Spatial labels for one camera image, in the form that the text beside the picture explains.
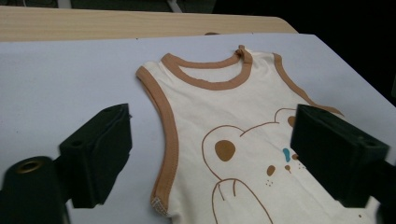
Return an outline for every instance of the wooden tabletop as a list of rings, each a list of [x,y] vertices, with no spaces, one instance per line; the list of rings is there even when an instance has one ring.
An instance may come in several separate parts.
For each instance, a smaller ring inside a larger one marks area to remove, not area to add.
[[[297,33],[276,17],[0,7],[0,41]]]

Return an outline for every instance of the neckline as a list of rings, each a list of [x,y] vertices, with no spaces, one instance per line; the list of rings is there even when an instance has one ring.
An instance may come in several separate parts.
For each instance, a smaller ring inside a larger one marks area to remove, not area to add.
[[[195,77],[191,77],[185,72],[183,72],[180,67],[187,68],[196,68],[196,69],[216,69],[216,68],[224,68],[227,66],[231,66],[239,63],[242,59],[242,68],[240,73],[227,81],[221,82],[210,82],[203,79],[198,79]],[[211,62],[211,63],[195,63],[185,61],[171,53],[167,53],[162,58],[163,65],[177,78],[182,81],[191,84],[192,86],[212,90],[212,91],[224,91],[234,89],[244,82],[246,82],[250,76],[250,71],[252,67],[252,57],[251,54],[245,50],[243,45],[240,45],[239,48],[234,52],[234,54],[220,62]]]

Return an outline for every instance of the armhole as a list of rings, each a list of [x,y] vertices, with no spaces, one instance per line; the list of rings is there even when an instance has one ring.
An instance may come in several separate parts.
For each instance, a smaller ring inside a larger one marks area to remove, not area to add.
[[[338,109],[331,107],[331,106],[326,106],[326,105],[318,105],[314,101],[309,98],[309,96],[306,94],[306,92],[301,89],[299,86],[297,86],[291,78],[288,76],[286,73],[285,69],[283,68],[282,64],[282,57],[276,53],[274,53],[274,63],[275,63],[275,68],[276,71],[278,72],[279,76],[282,78],[282,80],[289,86],[289,88],[297,93],[299,96],[301,96],[304,100],[306,100],[310,105],[315,106],[317,108],[321,108],[324,110],[327,110],[329,112],[344,116]]]
[[[168,216],[169,194],[175,180],[178,163],[178,139],[175,117],[163,90],[152,74],[142,66],[137,70],[136,75],[142,82],[149,99],[157,109],[163,124],[163,132],[165,134],[163,164],[151,192],[150,200],[151,206],[158,213]]]

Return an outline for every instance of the bear ear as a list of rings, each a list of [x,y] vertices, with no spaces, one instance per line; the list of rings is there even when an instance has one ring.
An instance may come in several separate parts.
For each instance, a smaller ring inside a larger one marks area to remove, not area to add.
[[[280,124],[288,124],[292,128],[296,120],[296,111],[296,109],[281,108],[276,111],[275,121]]]

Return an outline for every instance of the fabric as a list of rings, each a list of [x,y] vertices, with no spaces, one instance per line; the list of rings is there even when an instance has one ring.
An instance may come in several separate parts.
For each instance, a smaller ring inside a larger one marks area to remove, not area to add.
[[[173,223],[373,223],[345,208],[290,148],[297,104],[315,104],[281,56],[240,46],[215,63],[170,53],[136,72],[158,109],[165,152],[151,204]]]

